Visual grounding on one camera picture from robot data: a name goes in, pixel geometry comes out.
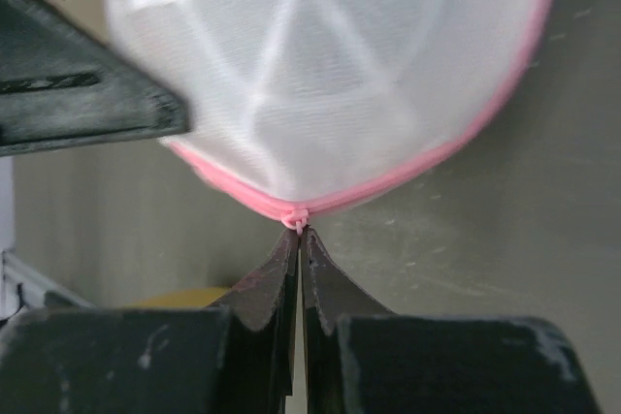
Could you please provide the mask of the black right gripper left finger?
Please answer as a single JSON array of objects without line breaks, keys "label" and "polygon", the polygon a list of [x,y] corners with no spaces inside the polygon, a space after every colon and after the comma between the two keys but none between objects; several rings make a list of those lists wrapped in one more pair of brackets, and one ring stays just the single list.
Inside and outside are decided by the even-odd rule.
[{"label": "black right gripper left finger", "polygon": [[5,413],[280,413],[299,238],[203,308],[43,308],[1,332]]}]

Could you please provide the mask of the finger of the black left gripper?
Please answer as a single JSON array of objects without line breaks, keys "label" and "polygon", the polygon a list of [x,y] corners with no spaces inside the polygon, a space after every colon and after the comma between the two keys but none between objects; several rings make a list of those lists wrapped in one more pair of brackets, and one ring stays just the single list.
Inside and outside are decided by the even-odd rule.
[{"label": "finger of the black left gripper", "polygon": [[156,139],[189,106],[46,0],[1,0],[1,154]]}]

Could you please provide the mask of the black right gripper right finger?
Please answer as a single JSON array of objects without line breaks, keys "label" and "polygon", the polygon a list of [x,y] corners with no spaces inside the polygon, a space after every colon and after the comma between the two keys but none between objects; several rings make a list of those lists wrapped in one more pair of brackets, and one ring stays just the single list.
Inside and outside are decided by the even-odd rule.
[{"label": "black right gripper right finger", "polygon": [[311,413],[596,413],[566,336],[519,316],[397,314],[300,239]]}]

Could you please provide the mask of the white mesh laundry bag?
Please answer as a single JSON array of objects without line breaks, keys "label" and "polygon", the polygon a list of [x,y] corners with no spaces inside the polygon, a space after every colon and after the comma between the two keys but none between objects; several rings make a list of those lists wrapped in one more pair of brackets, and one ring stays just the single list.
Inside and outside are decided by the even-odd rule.
[{"label": "white mesh laundry bag", "polygon": [[161,143],[301,231],[435,167],[508,101],[552,0],[105,0],[110,42],[187,102]]}]

